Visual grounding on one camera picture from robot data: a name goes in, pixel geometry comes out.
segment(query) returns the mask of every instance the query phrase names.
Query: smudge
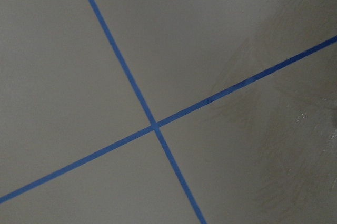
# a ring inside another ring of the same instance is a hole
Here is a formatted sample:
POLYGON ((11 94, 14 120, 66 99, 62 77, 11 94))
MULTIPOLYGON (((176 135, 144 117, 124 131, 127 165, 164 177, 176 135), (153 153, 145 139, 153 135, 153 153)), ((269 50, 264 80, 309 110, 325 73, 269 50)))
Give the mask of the smudge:
MULTIPOLYGON (((257 73, 337 33, 337 0, 268 0, 261 11, 270 9, 226 63, 212 93, 241 81, 243 70, 257 73)), ((332 46, 212 105, 214 118, 225 116, 246 130, 257 148, 255 201, 266 222, 301 222, 308 212, 324 220, 334 215, 324 204, 337 203, 336 69, 332 46), (317 202, 321 206, 313 207, 317 202)))

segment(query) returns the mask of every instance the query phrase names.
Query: blue stripe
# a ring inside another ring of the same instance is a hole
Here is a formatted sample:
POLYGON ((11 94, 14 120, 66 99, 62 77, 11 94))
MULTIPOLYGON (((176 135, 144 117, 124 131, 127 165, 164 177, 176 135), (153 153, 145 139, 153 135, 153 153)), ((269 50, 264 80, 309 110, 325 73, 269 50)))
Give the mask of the blue stripe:
POLYGON ((209 103, 212 103, 212 102, 214 102, 214 101, 216 101, 216 100, 218 100, 218 99, 220 99, 220 98, 222 98, 222 97, 224 97, 228 94, 231 94, 231 93, 233 93, 233 92, 235 92, 235 91, 237 91, 237 90, 239 90, 239 89, 241 89, 241 88, 243 88, 243 87, 245 87, 245 86, 247 86, 247 85, 263 78, 263 77, 265 77, 265 76, 268 76, 269 74, 272 74, 272 73, 274 73, 274 72, 276 72, 276 71, 278 71, 278 70, 280 70, 280 69, 282 69, 282 68, 284 68, 284 67, 286 67, 290 64, 293 64, 293 63, 297 62, 298 60, 300 60, 302 58, 308 57, 309 55, 311 55, 315 52, 318 52, 319 50, 324 49, 324 48, 328 47, 329 45, 332 45, 335 42, 337 42, 337 36, 334 36, 334 37, 332 37, 332 38, 330 38, 330 39, 328 39, 328 40, 326 40, 326 41, 324 41, 324 42, 322 42, 322 43, 320 43, 320 44, 318 44, 318 45, 316 45, 316 46, 314 46, 310 49, 307 49, 304 52, 301 52, 301 53, 299 53, 299 54, 297 54, 297 55, 295 55, 291 58, 288 58, 287 60, 285 60, 283 62, 280 62, 279 64, 274 65, 274 66, 272 66, 272 67, 270 67, 270 68, 268 68, 268 69, 266 69, 266 70, 264 70, 264 71, 262 71, 258 74, 255 74, 254 76, 249 77, 249 78, 247 78, 247 79, 245 79, 245 80, 243 80, 243 81, 241 81, 241 82, 239 82, 239 83, 237 83, 237 84, 235 84, 235 85, 233 85, 233 86, 231 86, 227 89, 224 89, 223 91, 220 91, 217 94, 214 94, 214 95, 212 95, 212 96, 210 96, 206 99, 203 99, 202 101, 200 101, 198 103, 195 103, 194 105, 192 105, 188 108, 185 108, 185 109, 175 113, 174 115, 171 115, 171 116, 166 117, 165 119, 162 119, 161 121, 158 122, 158 126, 162 127, 162 126, 164 126, 168 123, 171 123, 174 120, 179 119, 180 117, 183 117, 183 116, 185 116, 185 115, 187 115, 187 114, 189 114, 189 113, 191 113, 191 112, 193 112, 193 111, 195 111, 195 110, 197 110, 197 109, 199 109, 203 106, 206 106, 209 103))
POLYGON ((185 181, 185 179, 184 179, 184 177, 183 177, 183 175, 182 175, 182 173, 181 173, 181 171, 178 167, 177 162, 175 161, 175 159, 172 155, 172 153, 171 153, 171 151, 170 151, 170 149, 169 149, 169 147, 168 147, 168 145, 165 141, 165 138, 164 138, 163 134, 161 133, 161 131, 159 129, 159 126, 158 126, 157 122, 155 121, 155 119, 154 119, 154 117, 151 113, 151 110, 148 107, 148 105, 145 101, 145 98, 144 98, 141 90, 139 89, 139 87, 136 83, 136 80, 132 76, 132 73, 131 73, 130 69, 128 68, 127 64, 126 64, 126 61, 123 58, 123 55, 122 55, 120 49, 118 48, 118 46, 116 44, 116 41, 113 38, 105 20, 104 20, 102 14, 101 14, 101 11, 99 10, 95 0, 88 0, 88 1, 89 1, 90 5, 92 7, 97 19, 98 19, 101 27, 102 27, 105 35, 106 35, 106 38, 108 39, 114 53, 116 54, 116 57, 118 58, 118 61, 120 62, 127 79, 129 80, 134 92, 136 93, 136 96, 137 96, 140 104, 142 105, 142 108, 143 108, 148 120, 151 123, 151 127, 155 131, 155 133, 157 135, 157 138, 158 138, 158 140, 159 140, 159 142, 160 142, 160 144, 161 144, 161 146, 162 146, 162 148, 163 148, 163 150, 164 150, 164 152, 165 152, 165 154, 166 154, 166 156, 167 156, 167 158, 168 158, 168 160, 169 160, 169 162, 170 162, 170 164, 171 164, 171 166, 172 166, 172 168, 173 168, 173 170, 174 170, 174 172, 175 172, 175 174, 176 174, 176 176, 177 176, 177 178, 178 178, 178 180, 179 180, 179 182, 180 182, 180 184, 181 184, 181 186, 182 186, 182 188, 183 188, 183 190, 184 190, 184 192, 187 196, 187 198, 189 199, 190 204, 191 204, 194 212, 196 213, 200 223, 206 224, 206 220, 203 217, 203 214, 201 213, 201 210, 200 210, 198 204, 196 203, 196 201, 195 201, 195 199, 192 195, 192 192, 189 189, 189 187, 188 187, 188 185, 187 185, 187 183, 186 183, 186 181, 185 181))
POLYGON ((125 145, 125 144, 127 144, 127 143, 141 137, 141 136, 144 136, 151 131, 152 131, 151 127, 144 128, 144 129, 142 129, 142 130, 140 130, 140 131, 138 131, 138 132, 136 132, 132 135, 129 135, 129 136, 127 136, 127 137, 125 137, 125 138, 123 138, 123 139, 121 139, 121 140, 119 140, 119 141, 117 141, 117 142, 115 142, 115 143, 113 143, 109 146, 106 146, 103 149, 100 149, 100 150, 98 150, 98 151, 96 151, 96 152, 94 152, 94 153, 92 153, 92 154, 90 154, 90 155, 88 155, 84 158, 81 158, 80 160, 75 161, 75 162, 71 163, 70 165, 67 165, 67 166, 65 166, 65 167, 63 167, 63 168, 61 168, 61 169, 59 169, 55 172, 52 172, 52 173, 34 181, 34 182, 31 182, 30 184, 28 184, 24 187, 21 187, 21 188, 15 190, 15 191, 12 191, 9 194, 6 194, 6 195, 4 195, 0 198, 0 204, 4 203, 4 202, 6 202, 6 201, 8 201, 12 198, 15 198, 15 197, 17 197, 17 196, 19 196, 19 195, 21 195, 21 194, 23 194, 23 193, 25 193, 29 190, 32 190, 35 187, 38 187, 38 186, 40 186, 44 183, 47 183, 48 181, 50 181, 54 178, 57 178, 57 177, 65 174, 65 173, 67 173, 67 172, 69 172, 73 169, 76 169, 79 166, 82 166, 82 165, 86 164, 87 162, 90 162, 90 161, 96 159, 97 157, 100 157, 100 156, 120 147, 120 146, 123 146, 123 145, 125 145))

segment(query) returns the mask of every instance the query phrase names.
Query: blue tape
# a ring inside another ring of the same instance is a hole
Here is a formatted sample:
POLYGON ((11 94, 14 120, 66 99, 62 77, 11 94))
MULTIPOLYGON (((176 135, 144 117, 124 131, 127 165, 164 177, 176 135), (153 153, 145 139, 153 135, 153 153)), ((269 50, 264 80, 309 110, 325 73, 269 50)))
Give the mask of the blue tape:
POLYGON ((187 198, 189 199, 190 204, 191 204, 194 212, 196 213, 196 215, 199 219, 199 222, 201 224, 206 224, 206 220, 203 217, 203 214, 201 213, 201 210, 200 210, 198 204, 196 203, 196 200, 194 199, 194 197, 192 195, 192 192, 189 189, 189 187, 187 185, 187 182, 184 179, 183 174, 181 173, 177 162, 175 161, 175 159, 172 155, 172 153, 170 151, 170 148, 168 147, 168 145, 165 141, 165 138, 164 138, 163 134, 161 133, 161 131, 159 129, 159 126, 158 126, 157 122, 155 121, 155 119, 153 117, 153 114, 151 113, 151 110, 148 107, 148 105, 145 101, 145 98, 144 98, 141 90, 139 89, 139 87, 136 83, 136 80, 132 76, 132 73, 131 73, 129 67, 127 66, 127 63, 126 63, 120 49, 118 48, 118 46, 116 44, 116 41, 113 38, 105 20, 104 20, 102 14, 101 14, 100 9, 98 8, 95 0, 88 0, 88 1, 89 1, 90 5, 92 7, 97 19, 98 19, 101 27, 102 27, 105 35, 106 35, 106 38, 108 39, 114 53, 116 54, 116 57, 117 57, 118 61, 120 62, 127 79, 129 80, 134 92, 136 93, 136 96, 137 96, 137 98, 138 98, 138 100, 139 100, 148 120, 151 123, 151 127, 155 131, 155 133, 157 135, 157 138, 158 138, 158 140, 159 140, 159 142, 160 142, 160 144, 161 144, 161 146, 162 146, 162 148, 163 148, 163 150, 164 150, 164 152, 165 152, 165 154, 166 154, 166 156, 167 156, 167 158, 168 158, 168 160, 169 160, 169 162, 170 162, 170 164, 171 164, 171 166, 172 166, 172 168, 173 168, 173 170, 174 170, 174 172, 175 172, 175 174, 176 174, 176 176, 177 176, 177 178, 178 178, 178 180, 179 180, 179 182, 180 182, 180 184, 181 184, 181 186, 182 186, 182 188, 183 188, 183 190, 184 190, 184 192, 187 196, 187 198))
POLYGON ((337 36, 334 36, 334 37, 332 37, 332 38, 330 38, 330 39, 328 39, 328 40, 326 40, 326 41, 324 41, 324 42, 322 42, 322 43, 320 43, 320 44, 318 44, 318 45, 316 45, 316 46, 314 46, 314 47, 312 47, 312 48, 310 48, 310 49, 308 49, 308 50, 306 50, 302 53, 297 54, 294 57, 291 57, 291 58, 289 58, 289 59, 287 59, 287 60, 285 60, 285 61, 283 61, 283 62, 281 62, 281 63, 279 63, 279 64, 277 64, 273 67, 270 67, 270 68, 254 75, 250 78, 247 78, 247 79, 245 79, 245 80, 243 80, 243 81, 241 81, 241 82, 239 82, 239 83, 237 83, 237 84, 235 84, 235 85, 233 85, 233 86, 231 86, 231 87, 229 87, 229 88, 227 88, 227 89, 225 89, 225 90, 223 90, 223 91, 221 91, 217 94, 214 94, 214 95, 212 95, 212 96, 210 96, 210 97, 208 97, 208 98, 206 98, 206 99, 204 99, 204 100, 202 100, 198 103, 195 103, 194 105, 192 105, 192 106, 190 106, 186 109, 183 109, 183 110, 175 113, 174 115, 168 116, 167 118, 165 118, 165 119, 163 119, 163 120, 161 120, 157 123, 155 121, 148 105, 146 104, 145 99, 144 99, 142 93, 140 92, 140 90, 138 88, 138 85, 136 84, 136 81, 134 80, 134 78, 133 78, 133 76, 132 76, 132 74, 131 74, 122 54, 121 54, 121 52, 119 51, 119 49, 118 49, 118 47, 117 47, 117 45, 116 45, 116 43, 115 43, 115 41, 112 37, 112 35, 111 35, 111 33, 110 33, 110 31, 109 31, 109 29, 108 29, 108 27, 107 27, 107 25, 104 21, 99 9, 98 9, 95 1, 89 0, 89 2, 90 2, 90 4, 91 4, 91 6, 92 6, 92 8, 93 8, 93 10, 94 10, 94 12, 97 16, 98 21, 101 24, 101 27, 102 27, 107 39, 109 40, 109 42, 110 42, 110 44, 111 44, 111 46, 112 46, 112 48, 113 48, 113 50, 114 50, 114 52, 115 52, 115 54, 118 58, 120 64, 122 65, 123 70, 125 71, 128 79, 129 79, 129 81, 130 81, 130 83, 131 83, 131 85, 132 85, 132 87, 133 87, 133 89, 134 89, 134 91, 135 91, 135 93, 136 93, 136 95, 137 95, 137 97, 138 97, 138 99, 139 99, 139 101, 140 101, 140 103, 141 103, 150 123, 151 123, 151 127, 144 128, 144 129, 142 129, 142 130, 140 130, 140 131, 138 131, 138 132, 136 132, 136 133, 134 133, 134 134, 132 134, 128 137, 125 137, 125 138, 123 138, 123 139, 103 148, 103 149, 100 149, 100 150, 98 150, 98 151, 96 151, 96 152, 76 161, 76 162, 73 162, 73 163, 71 163, 71 164, 69 164, 69 165, 49 174, 49 175, 46 175, 46 176, 44 176, 44 177, 42 177, 42 178, 40 178, 40 179, 38 179, 34 182, 31 182, 30 184, 28 184, 24 187, 21 187, 21 188, 15 190, 15 191, 12 191, 12 192, 0 197, 0 204, 2 204, 2 203, 6 202, 6 201, 8 201, 8 200, 10 200, 14 197, 17 197, 17 196, 35 188, 35 187, 38 187, 38 186, 40 186, 40 185, 42 185, 42 184, 44 184, 44 183, 46 183, 46 182, 48 182, 48 181, 50 181, 54 178, 57 178, 57 177, 65 174, 65 173, 67 173, 68 171, 71 171, 75 168, 78 168, 79 166, 84 165, 84 164, 86 164, 86 163, 88 163, 88 162, 90 162, 90 161, 92 161, 92 160, 94 160, 94 159, 96 159, 96 158, 98 158, 98 157, 100 157, 100 156, 102 156, 102 155, 122 146, 122 145, 125 145, 125 144, 127 144, 127 143, 141 137, 141 136, 144 136, 145 134, 154 130, 158 139, 159 139, 159 141, 160 141, 160 144, 162 145, 162 148, 164 149, 164 152, 165 152, 165 154, 166 154, 166 156, 167 156, 167 158, 168 158, 168 160, 169 160, 169 162, 170 162, 170 164, 171 164, 171 166, 172 166, 172 168, 173 168, 173 170, 176 174, 176 176, 179 179, 179 182, 181 183, 181 185, 182 185, 182 187, 183 187, 183 189, 184 189, 184 191, 185 191, 185 193, 186 193, 186 195, 187 195, 187 197, 188 197, 197 217, 199 218, 200 223, 205 224, 206 221, 205 221, 205 219, 204 219, 204 217, 203 217, 203 215, 202 215, 202 213, 201 213, 201 211, 200 211, 200 209, 199 209, 199 207, 198 207, 198 205, 197 205, 197 203, 196 203, 196 201, 195 201, 195 199, 194 199, 194 197, 193 197, 193 195, 192 195, 192 193, 191 193, 191 191, 190 191, 190 189, 189 189, 189 187, 188 187, 188 185, 187 185, 187 183, 186 183, 186 181, 185 181, 185 179, 184 179, 184 177, 183 177, 183 175, 182 175, 182 173, 181 173, 181 171, 180 171, 180 169, 179 169, 179 167, 178 167, 178 165, 177 165, 177 163, 176 163, 176 161, 175 161, 175 159, 174 159, 174 157, 173 157, 173 155, 172 155, 172 153, 171 153, 171 151, 170 151, 170 149, 169 149, 169 147, 168 147, 168 145, 167 145, 167 143, 166 143, 166 141, 165 141, 165 139, 164 139, 164 137, 161 133, 161 131, 160 131, 160 127, 162 127, 162 126, 164 126, 168 123, 171 123, 171 122, 181 118, 182 116, 185 116, 185 115, 187 115, 187 114, 189 114, 189 113, 191 113, 191 112, 193 112, 193 111, 195 111, 195 110, 197 110, 197 109, 199 109, 203 106, 206 106, 207 104, 209 104, 211 102, 214 102, 214 101, 216 101, 216 100, 218 100, 218 99, 220 99, 220 98, 222 98, 222 97, 224 97, 224 96, 226 96, 226 95, 228 95, 228 94, 230 94, 230 93, 232 93, 232 92, 234 92, 238 89, 241 89, 241 88, 243 88, 243 87, 245 87, 245 86, 247 86, 247 85, 249 85, 249 84, 251 84, 251 83, 267 76, 267 75, 269 75, 269 74, 272 74, 272 73, 274 73, 274 72, 276 72, 276 71, 278 71, 278 70, 280 70, 280 69, 282 69, 282 68, 284 68, 284 67, 286 67, 286 66, 288 66, 292 63, 295 63, 296 61, 298 61, 302 58, 305 58, 305 57, 307 57, 307 56, 309 56, 309 55, 311 55, 311 54, 313 54, 313 53, 315 53, 315 52, 317 52, 317 51, 319 51, 323 48, 326 48, 326 47, 328 47, 329 45, 331 45, 335 42, 337 42, 337 36))
POLYGON ((302 59, 302 58, 305 58, 305 57, 308 57, 309 55, 315 53, 315 52, 318 52, 319 50, 321 49, 324 49, 326 47, 328 47, 329 45, 332 45, 333 43, 337 42, 337 36, 334 36, 320 44, 317 44, 316 46, 310 48, 310 49, 307 49, 305 50, 304 52, 301 52, 291 58, 288 58, 287 60, 283 61, 283 62, 280 62, 279 64, 277 65, 274 65, 258 74, 255 74, 254 76, 252 77, 249 77, 227 89, 224 89, 223 91, 220 91, 219 93, 216 93, 206 99, 203 99, 201 100, 200 102, 197 102, 195 103, 194 105, 188 107, 188 108, 185 108, 177 113, 175 113, 174 115, 171 115, 171 116, 168 116, 166 117, 165 119, 162 119, 161 121, 158 122, 158 126, 159 127, 162 127, 168 123, 171 123, 173 122, 174 120, 177 120, 179 119, 180 117, 183 117, 199 108, 202 108, 203 106, 206 106, 207 104, 209 103, 212 103, 228 94, 231 94, 265 76, 268 76, 269 74, 272 74, 290 64, 293 64, 295 62, 297 62, 298 60, 302 59))
POLYGON ((23 187, 15 190, 15 191, 12 191, 12 192, 10 192, 10 193, 8 193, 8 194, 6 194, 6 195, 4 195, 0 198, 0 204, 4 203, 4 202, 6 202, 6 201, 8 201, 12 198, 15 198, 15 197, 17 197, 17 196, 19 196, 19 195, 21 195, 21 194, 23 194, 23 193, 25 193, 29 190, 32 190, 35 187, 38 187, 38 186, 40 186, 44 183, 47 183, 48 181, 50 181, 54 178, 57 178, 57 177, 65 174, 65 173, 67 173, 67 172, 69 172, 73 169, 76 169, 79 166, 82 166, 82 165, 86 164, 87 162, 90 162, 90 161, 96 159, 97 157, 100 157, 100 156, 120 147, 120 146, 123 146, 123 145, 125 145, 125 144, 127 144, 127 143, 141 137, 141 136, 144 136, 151 131, 152 131, 151 127, 144 128, 144 129, 142 129, 142 130, 140 130, 140 131, 138 131, 138 132, 136 132, 132 135, 129 135, 129 136, 113 143, 113 144, 110 144, 109 146, 106 146, 103 149, 100 149, 100 150, 98 150, 98 151, 96 151, 96 152, 94 152, 94 153, 92 153, 92 154, 90 154, 90 155, 88 155, 84 158, 81 158, 78 161, 75 161, 75 162, 73 162, 73 163, 71 163, 71 164, 69 164, 69 165, 67 165, 67 166, 65 166, 65 167, 63 167, 63 168, 61 168, 57 171, 54 171, 54 172, 52 172, 52 173, 34 181, 34 182, 31 182, 30 184, 28 184, 26 186, 23 186, 23 187))

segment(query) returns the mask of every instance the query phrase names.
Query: white surface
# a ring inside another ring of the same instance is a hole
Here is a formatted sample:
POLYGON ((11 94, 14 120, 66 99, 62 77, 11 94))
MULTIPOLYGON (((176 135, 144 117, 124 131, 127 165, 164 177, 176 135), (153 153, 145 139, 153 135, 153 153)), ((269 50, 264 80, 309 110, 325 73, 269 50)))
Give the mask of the white surface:
POLYGON ((197 223, 150 133, 1 205, 2 223, 197 223))
MULTIPOLYGON (((337 0, 96 0, 157 120, 337 35, 337 0)), ((87 0, 2 0, 0 195, 148 121, 87 0)), ((333 45, 162 128, 208 224, 337 223, 333 45)), ((1 223, 198 223, 152 133, 1 223)))

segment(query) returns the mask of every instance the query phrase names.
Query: blue line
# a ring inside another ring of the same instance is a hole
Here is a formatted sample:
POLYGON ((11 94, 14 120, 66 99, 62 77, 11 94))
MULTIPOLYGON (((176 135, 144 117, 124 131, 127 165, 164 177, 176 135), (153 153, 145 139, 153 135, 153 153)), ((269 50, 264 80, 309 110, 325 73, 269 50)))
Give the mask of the blue line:
POLYGON ((105 35, 106 35, 106 38, 108 39, 114 53, 116 54, 116 57, 117 57, 118 61, 120 62, 126 77, 128 78, 134 92, 136 93, 136 96, 137 96, 140 104, 142 105, 143 110, 144 110, 148 120, 150 121, 151 126, 152 126, 153 130, 155 131, 155 133, 157 135, 157 138, 158 138, 158 140, 159 140, 159 142, 160 142, 160 144, 161 144, 161 146, 162 146, 162 148, 163 148, 163 150, 164 150, 164 152, 165 152, 165 154, 166 154, 166 156, 167 156, 167 158, 168 158, 168 160, 169 160, 169 162, 170 162, 170 164, 171 164, 171 166, 172 166, 172 168, 173 168, 173 170, 174 170, 174 172, 175 172, 175 174, 176 174, 176 176, 177 176, 177 178, 178 178, 178 180, 179 180, 179 182, 180 182, 180 184, 181 184, 181 186, 182 186, 182 188, 183 188, 183 190, 184 190, 184 192, 187 196, 187 198, 190 201, 190 204, 191 204, 194 212, 196 213, 200 223, 206 224, 207 222, 206 222, 203 214, 201 213, 201 210, 200 210, 198 204, 196 203, 196 200, 194 199, 194 197, 192 195, 192 192, 189 189, 189 187, 188 187, 188 185, 187 185, 187 183, 186 183, 186 181, 185 181, 185 179, 184 179, 184 177, 183 177, 183 175, 182 175, 182 173, 181 173, 181 171, 178 167, 178 164, 175 161, 175 159, 174 159, 174 157, 171 153, 170 148, 168 147, 168 145, 165 141, 165 138, 164 138, 163 134, 161 133, 160 128, 159 128, 157 122, 155 121, 155 119, 154 119, 154 117, 151 113, 151 110, 148 107, 141 90, 139 89, 139 87, 136 83, 136 80, 132 76, 132 73, 131 73, 130 69, 128 68, 127 64, 126 64, 126 61, 124 60, 123 55, 122 55, 120 49, 118 48, 118 46, 116 44, 116 41, 113 38, 105 20, 104 20, 102 14, 101 14, 101 11, 99 10, 95 0, 88 0, 88 1, 89 1, 90 5, 92 7, 97 19, 98 19, 101 27, 102 27, 105 35))
POLYGON ((92 154, 90 154, 90 155, 88 155, 84 158, 81 158, 78 161, 75 161, 75 162, 73 162, 73 163, 71 163, 71 164, 69 164, 69 165, 67 165, 67 166, 65 166, 65 167, 63 167, 63 168, 61 168, 57 171, 54 171, 54 172, 52 172, 52 173, 34 181, 34 182, 31 182, 30 184, 28 184, 26 186, 23 186, 23 187, 15 190, 15 191, 12 191, 12 192, 10 192, 10 193, 8 193, 8 194, 6 194, 6 195, 4 195, 0 198, 0 204, 4 203, 4 202, 6 202, 6 201, 8 201, 12 198, 15 198, 15 197, 17 197, 17 196, 19 196, 19 195, 21 195, 21 194, 23 194, 23 193, 25 193, 29 190, 32 190, 35 187, 38 187, 38 186, 40 186, 44 183, 47 183, 48 181, 50 181, 54 178, 57 178, 57 177, 65 174, 65 173, 67 173, 67 172, 69 172, 73 169, 76 169, 79 166, 82 166, 82 165, 86 164, 87 162, 90 162, 90 161, 96 159, 97 157, 100 157, 100 156, 120 147, 120 146, 123 146, 123 145, 125 145, 125 144, 127 144, 127 143, 141 137, 141 136, 144 136, 151 131, 152 131, 151 127, 144 128, 144 129, 142 129, 142 130, 140 130, 140 131, 138 131, 138 132, 136 132, 132 135, 129 135, 129 136, 127 136, 127 137, 125 137, 125 138, 123 138, 123 139, 121 139, 121 140, 119 140, 119 141, 117 141, 117 142, 115 142, 115 143, 113 143, 109 146, 106 146, 103 149, 100 149, 100 150, 98 150, 98 151, 96 151, 96 152, 94 152, 94 153, 92 153, 92 154))
POLYGON ((249 77, 249 78, 247 78, 247 79, 245 79, 245 80, 243 80, 243 81, 241 81, 241 82, 239 82, 239 83, 237 83, 237 84, 235 84, 235 85, 233 85, 233 86, 231 86, 227 89, 224 89, 223 91, 220 91, 219 93, 216 93, 216 94, 214 94, 214 95, 212 95, 212 96, 210 96, 206 99, 203 99, 200 102, 197 102, 197 103, 195 103, 194 105, 192 105, 188 108, 185 108, 185 109, 183 109, 179 112, 176 112, 174 115, 171 115, 171 116, 166 117, 165 119, 162 119, 161 121, 158 122, 158 126, 162 127, 162 126, 164 126, 168 123, 171 123, 174 120, 179 119, 180 117, 183 117, 183 116, 185 116, 185 115, 187 115, 187 114, 189 114, 189 113, 191 113, 191 112, 193 112, 193 111, 195 111, 195 110, 197 110, 197 109, 199 109, 203 106, 206 106, 209 103, 212 103, 212 102, 214 102, 214 101, 216 101, 216 100, 218 100, 218 99, 220 99, 220 98, 222 98, 222 97, 224 97, 224 96, 226 96, 230 93, 233 93, 233 92, 235 92, 235 91, 237 91, 237 90, 239 90, 239 89, 241 89, 241 88, 243 88, 243 87, 245 87, 245 86, 247 86, 247 85, 263 78, 263 77, 265 77, 265 76, 268 76, 269 74, 272 74, 272 73, 274 73, 274 72, 276 72, 276 71, 278 71, 278 70, 280 70, 280 69, 282 69, 282 68, 284 68, 284 67, 286 67, 290 64, 293 64, 293 63, 297 62, 298 60, 300 60, 302 58, 305 58, 305 57, 307 57, 307 56, 309 56, 309 55, 311 55, 311 54, 313 54, 313 53, 315 53, 315 52, 317 52, 321 49, 324 49, 324 48, 328 47, 329 45, 332 45, 335 42, 337 42, 337 36, 334 36, 334 37, 332 37, 332 38, 330 38, 330 39, 328 39, 328 40, 326 40, 326 41, 324 41, 324 42, 322 42, 322 43, 320 43, 320 44, 318 44, 318 45, 316 45, 316 46, 314 46, 310 49, 305 50, 304 52, 301 52, 301 53, 299 53, 299 54, 297 54, 297 55, 295 55, 291 58, 288 58, 287 60, 285 60, 283 62, 280 62, 279 64, 274 65, 274 66, 272 66, 272 67, 270 67, 270 68, 268 68, 268 69, 266 69, 266 70, 264 70, 264 71, 262 71, 258 74, 255 74, 254 76, 249 77))

